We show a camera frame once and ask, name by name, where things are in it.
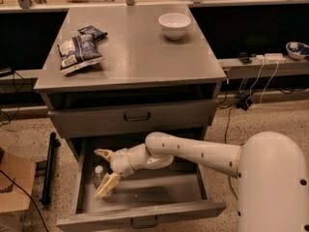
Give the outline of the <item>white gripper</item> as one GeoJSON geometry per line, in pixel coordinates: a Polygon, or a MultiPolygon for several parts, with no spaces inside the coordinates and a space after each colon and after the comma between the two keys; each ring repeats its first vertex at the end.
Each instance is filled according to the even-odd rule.
{"type": "Polygon", "coordinates": [[[110,161],[110,168],[115,172],[105,174],[94,195],[95,199],[106,198],[110,195],[113,188],[119,184],[121,178],[133,174],[133,168],[128,158],[128,149],[124,148],[116,152],[108,149],[95,149],[94,153],[110,161]]]}

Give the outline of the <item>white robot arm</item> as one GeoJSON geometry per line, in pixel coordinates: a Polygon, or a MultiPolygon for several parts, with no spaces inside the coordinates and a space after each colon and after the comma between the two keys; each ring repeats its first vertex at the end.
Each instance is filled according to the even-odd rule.
{"type": "Polygon", "coordinates": [[[290,137],[259,132],[241,146],[151,132],[143,144],[113,152],[96,149],[110,163],[95,194],[102,198],[139,169],[159,169],[175,157],[239,180],[238,232],[308,232],[309,173],[290,137]]]}

